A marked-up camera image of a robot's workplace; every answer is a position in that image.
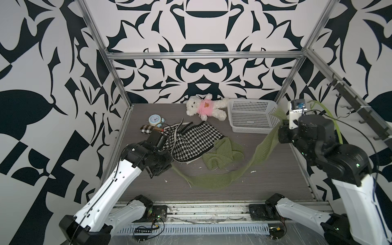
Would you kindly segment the green knitted scarf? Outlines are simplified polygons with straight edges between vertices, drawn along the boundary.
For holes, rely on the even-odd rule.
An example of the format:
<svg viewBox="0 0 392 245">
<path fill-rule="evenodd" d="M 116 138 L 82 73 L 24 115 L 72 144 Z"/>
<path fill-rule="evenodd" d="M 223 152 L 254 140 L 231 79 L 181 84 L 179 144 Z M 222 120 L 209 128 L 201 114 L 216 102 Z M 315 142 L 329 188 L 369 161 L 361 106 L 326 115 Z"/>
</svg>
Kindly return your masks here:
<svg viewBox="0 0 392 245">
<path fill-rule="evenodd" d="M 225 174 L 205 174 L 199 176 L 187 176 L 175 166 L 173 166 L 172 169 L 179 176 L 185 179 L 190 186 L 196 186 L 204 189 L 223 189 L 231 185 L 233 181 L 242 177 L 250 167 L 264 164 L 268 160 L 276 145 L 279 143 L 278 130 L 283 121 L 287 119 L 287 116 L 280 108 L 277 108 L 272 113 L 272 116 L 278 119 L 277 125 L 256 147 L 253 156 L 245 166 L 237 170 L 229 171 Z M 243 160 L 244 148 L 242 145 L 232 141 L 230 138 L 224 137 L 223 139 L 217 140 L 214 143 L 213 150 L 205 153 L 202 158 L 204 163 L 212 169 L 224 169 L 232 163 Z"/>
</svg>

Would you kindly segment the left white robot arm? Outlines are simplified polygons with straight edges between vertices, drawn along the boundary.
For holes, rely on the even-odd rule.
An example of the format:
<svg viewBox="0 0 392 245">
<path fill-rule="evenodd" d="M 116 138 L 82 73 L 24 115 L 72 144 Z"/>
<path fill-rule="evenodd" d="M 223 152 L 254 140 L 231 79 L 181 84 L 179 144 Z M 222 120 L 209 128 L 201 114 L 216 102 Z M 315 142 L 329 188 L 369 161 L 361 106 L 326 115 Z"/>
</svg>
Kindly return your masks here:
<svg viewBox="0 0 392 245">
<path fill-rule="evenodd" d="M 65 215 L 59 227 L 70 245 L 107 245 L 118 230 L 148 215 L 153 201 L 139 195 L 118 211 L 113 207 L 128 186 L 146 170 L 151 178 L 169 168 L 173 158 L 163 147 L 167 137 L 153 131 L 147 140 L 127 145 L 117 166 L 88 203 Z"/>
</svg>

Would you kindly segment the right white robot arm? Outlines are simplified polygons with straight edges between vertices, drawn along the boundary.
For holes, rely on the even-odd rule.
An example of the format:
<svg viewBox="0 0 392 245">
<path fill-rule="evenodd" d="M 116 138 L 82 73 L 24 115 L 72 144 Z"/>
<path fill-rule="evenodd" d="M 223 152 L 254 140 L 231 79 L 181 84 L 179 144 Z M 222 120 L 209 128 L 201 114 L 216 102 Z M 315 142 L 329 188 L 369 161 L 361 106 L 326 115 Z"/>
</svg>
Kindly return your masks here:
<svg viewBox="0 0 392 245">
<path fill-rule="evenodd" d="M 274 194 L 263 205 L 250 207 L 252 218 L 279 222 L 290 219 L 323 236 L 330 245 L 391 244 L 392 233 L 376 197 L 369 157 L 355 145 L 338 143 L 332 120 L 318 114 L 285 119 L 278 139 L 282 144 L 291 143 L 309 166 L 326 173 L 343 201 L 345 213 L 314 210 Z"/>
</svg>

